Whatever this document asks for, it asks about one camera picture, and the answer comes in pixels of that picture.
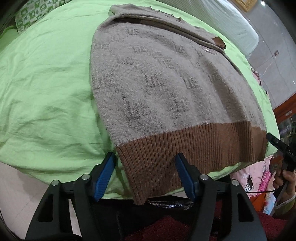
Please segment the red sleeve right forearm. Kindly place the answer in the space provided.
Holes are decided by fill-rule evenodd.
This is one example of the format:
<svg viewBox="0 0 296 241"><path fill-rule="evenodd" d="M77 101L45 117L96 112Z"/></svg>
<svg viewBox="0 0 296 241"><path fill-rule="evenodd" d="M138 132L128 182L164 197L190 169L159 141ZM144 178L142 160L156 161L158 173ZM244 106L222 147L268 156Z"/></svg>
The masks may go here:
<svg viewBox="0 0 296 241"><path fill-rule="evenodd" d="M257 212L267 240L295 240L295 195L274 208L273 215Z"/></svg>

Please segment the right hand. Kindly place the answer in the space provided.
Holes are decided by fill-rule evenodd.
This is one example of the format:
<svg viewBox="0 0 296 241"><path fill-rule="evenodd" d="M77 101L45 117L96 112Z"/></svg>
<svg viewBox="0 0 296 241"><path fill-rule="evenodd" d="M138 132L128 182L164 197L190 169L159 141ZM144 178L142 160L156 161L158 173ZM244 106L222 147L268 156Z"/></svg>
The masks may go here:
<svg viewBox="0 0 296 241"><path fill-rule="evenodd" d="M275 189L284 185L284 180L287 180L287 187L285 192L282 194L281 199L278 204L290 200L295 196L295 171L290 172L287 170L277 169L276 175L274 177L273 186Z"/></svg>

